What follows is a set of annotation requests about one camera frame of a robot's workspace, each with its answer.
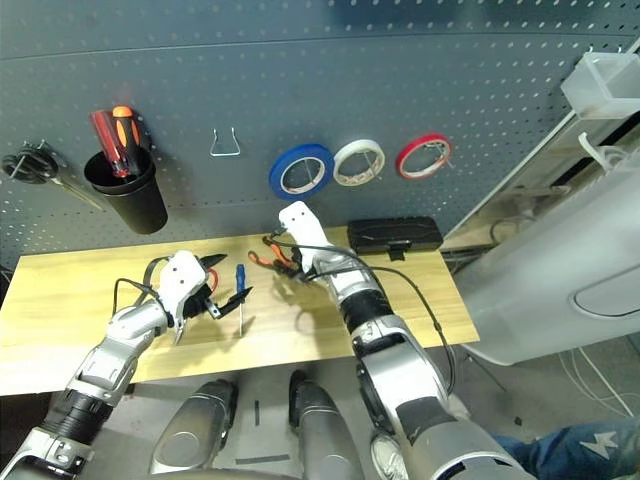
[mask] black tool holder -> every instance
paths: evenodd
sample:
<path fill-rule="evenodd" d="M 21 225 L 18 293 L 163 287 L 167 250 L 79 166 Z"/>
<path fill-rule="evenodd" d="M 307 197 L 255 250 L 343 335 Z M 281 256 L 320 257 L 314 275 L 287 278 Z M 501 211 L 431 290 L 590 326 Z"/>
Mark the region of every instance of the black tool holder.
<path fill-rule="evenodd" d="M 404 260 L 410 250 L 437 250 L 443 241 L 431 217 L 355 220 L 349 222 L 347 235 L 358 255 L 387 252 L 391 260 Z"/>
<path fill-rule="evenodd" d="M 102 152 L 87 162 L 84 176 L 94 189 L 104 195 L 131 230 L 150 234 L 167 223 L 167 209 L 158 189 L 151 155 L 141 148 L 138 158 L 141 174 L 137 177 L 114 177 Z"/>

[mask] tape roll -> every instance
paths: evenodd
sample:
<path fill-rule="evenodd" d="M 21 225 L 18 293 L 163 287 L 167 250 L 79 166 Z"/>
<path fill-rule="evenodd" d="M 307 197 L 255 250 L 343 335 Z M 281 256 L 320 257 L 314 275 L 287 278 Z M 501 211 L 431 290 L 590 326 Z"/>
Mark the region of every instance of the tape roll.
<path fill-rule="evenodd" d="M 287 172 L 302 162 L 315 162 L 319 165 L 315 175 L 309 174 L 309 183 L 301 187 L 288 187 L 284 180 Z M 324 188 L 333 172 L 334 160 L 331 152 L 317 143 L 299 145 L 283 153 L 269 172 L 269 185 L 273 192 L 285 200 L 303 200 Z"/>
<path fill-rule="evenodd" d="M 373 161 L 369 159 L 369 156 L 367 155 L 368 152 L 375 154 L 375 159 Z M 340 173 L 340 167 L 350 157 L 358 154 L 365 156 L 367 163 L 369 164 L 369 168 L 355 175 L 344 175 Z M 345 187 L 357 187 L 358 185 L 364 185 L 365 183 L 370 182 L 382 171 L 385 157 L 382 148 L 380 148 L 380 145 L 378 145 L 377 142 L 362 139 L 346 144 L 338 150 L 334 160 L 335 166 L 333 167 L 333 178 L 335 181 Z"/>
<path fill-rule="evenodd" d="M 413 155 L 416 150 L 422 147 L 436 147 L 440 149 L 440 157 L 431 165 L 417 170 L 415 172 L 409 172 L 405 169 L 405 163 L 407 159 Z M 444 167 L 453 153 L 453 145 L 447 137 L 440 135 L 439 133 L 429 133 L 420 138 L 417 138 L 413 142 L 409 143 L 398 154 L 396 159 L 396 170 L 398 174 L 407 180 L 422 180 L 436 174 L 438 170 Z"/>

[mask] blue jeans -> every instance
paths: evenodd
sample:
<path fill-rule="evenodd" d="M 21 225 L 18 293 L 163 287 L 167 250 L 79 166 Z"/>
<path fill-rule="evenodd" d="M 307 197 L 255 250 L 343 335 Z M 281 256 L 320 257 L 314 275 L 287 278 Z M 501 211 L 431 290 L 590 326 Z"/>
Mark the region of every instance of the blue jeans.
<path fill-rule="evenodd" d="M 610 480 L 640 470 L 640 420 L 574 425 L 532 443 L 494 435 L 539 480 Z"/>

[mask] red pliers handle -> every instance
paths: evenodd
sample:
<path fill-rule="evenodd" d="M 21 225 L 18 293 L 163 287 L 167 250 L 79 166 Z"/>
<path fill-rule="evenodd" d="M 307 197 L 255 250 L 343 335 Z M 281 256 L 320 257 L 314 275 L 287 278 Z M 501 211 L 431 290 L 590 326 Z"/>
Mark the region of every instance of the red pliers handle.
<path fill-rule="evenodd" d="M 262 237 L 262 243 L 267 245 L 273 253 L 275 253 L 276 258 L 273 261 L 267 260 L 266 258 L 258 255 L 254 250 L 250 250 L 247 254 L 249 260 L 255 263 L 256 265 L 268 268 L 270 270 L 275 270 L 278 273 L 284 273 L 288 276 L 294 276 L 299 271 L 299 266 L 287 258 L 278 245 L 273 243 L 269 237 Z"/>

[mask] blue tape roll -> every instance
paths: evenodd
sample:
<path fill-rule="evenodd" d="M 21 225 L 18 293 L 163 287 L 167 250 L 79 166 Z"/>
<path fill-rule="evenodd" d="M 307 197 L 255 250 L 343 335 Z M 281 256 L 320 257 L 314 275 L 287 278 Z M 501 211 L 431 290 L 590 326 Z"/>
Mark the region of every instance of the blue tape roll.
<path fill-rule="evenodd" d="M 321 164 L 314 182 L 298 188 L 286 187 L 283 184 L 284 175 L 294 164 L 303 159 L 316 161 Z M 308 143 L 299 145 L 283 153 L 276 160 L 269 172 L 269 185 L 278 197 L 285 200 L 303 200 L 324 188 L 333 175 L 333 155 L 320 144 Z"/>

